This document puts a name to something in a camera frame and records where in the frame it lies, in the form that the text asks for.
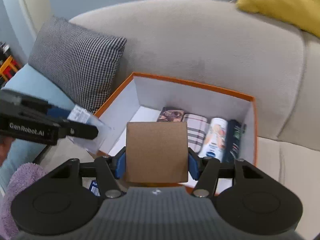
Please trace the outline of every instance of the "yellow blanket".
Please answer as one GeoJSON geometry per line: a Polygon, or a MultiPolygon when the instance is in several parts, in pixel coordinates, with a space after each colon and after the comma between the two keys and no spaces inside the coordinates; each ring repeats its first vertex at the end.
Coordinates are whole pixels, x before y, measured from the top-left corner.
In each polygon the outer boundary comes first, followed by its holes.
{"type": "Polygon", "coordinates": [[[237,0],[239,9],[261,13],[320,38],[320,0],[237,0]]]}

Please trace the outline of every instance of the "pillow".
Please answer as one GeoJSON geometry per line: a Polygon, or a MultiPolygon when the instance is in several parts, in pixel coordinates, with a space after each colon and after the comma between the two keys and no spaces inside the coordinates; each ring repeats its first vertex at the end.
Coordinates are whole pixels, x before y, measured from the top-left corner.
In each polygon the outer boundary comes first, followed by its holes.
{"type": "Polygon", "coordinates": [[[110,95],[126,41],[52,17],[43,24],[28,63],[94,113],[110,95]]]}
{"type": "Polygon", "coordinates": [[[239,9],[262,13],[320,38],[320,0],[237,0],[239,9]]]}

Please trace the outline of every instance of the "clear plastic package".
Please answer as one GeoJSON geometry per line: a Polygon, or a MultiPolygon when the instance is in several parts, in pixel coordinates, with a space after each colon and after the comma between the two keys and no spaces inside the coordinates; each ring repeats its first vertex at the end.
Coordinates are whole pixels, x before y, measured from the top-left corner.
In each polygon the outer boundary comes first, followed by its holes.
{"type": "Polygon", "coordinates": [[[93,114],[88,112],[86,109],[77,105],[70,112],[68,119],[71,121],[94,125],[98,128],[98,136],[93,140],[68,136],[68,138],[74,144],[80,146],[81,148],[85,149],[86,151],[92,154],[96,154],[99,151],[104,140],[106,139],[107,133],[111,130],[111,128],[104,122],[99,120],[97,117],[95,117],[93,114]]]}

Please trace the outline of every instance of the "small brown box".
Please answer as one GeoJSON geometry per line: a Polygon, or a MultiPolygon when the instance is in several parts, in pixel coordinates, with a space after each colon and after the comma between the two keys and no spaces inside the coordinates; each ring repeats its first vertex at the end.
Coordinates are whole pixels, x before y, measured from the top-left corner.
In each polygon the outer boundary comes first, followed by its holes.
{"type": "Polygon", "coordinates": [[[187,182],[187,123],[129,122],[126,180],[139,183],[187,182]]]}

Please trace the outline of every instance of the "purple plush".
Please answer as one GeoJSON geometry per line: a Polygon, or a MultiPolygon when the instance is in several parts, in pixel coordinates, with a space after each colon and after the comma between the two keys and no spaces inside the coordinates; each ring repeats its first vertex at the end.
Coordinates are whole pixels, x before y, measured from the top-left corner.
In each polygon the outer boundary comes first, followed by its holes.
{"type": "Polygon", "coordinates": [[[9,240],[14,238],[19,230],[11,216],[11,202],[20,192],[45,175],[43,168],[37,164],[25,163],[12,175],[7,191],[2,200],[0,215],[0,235],[9,240]]]}

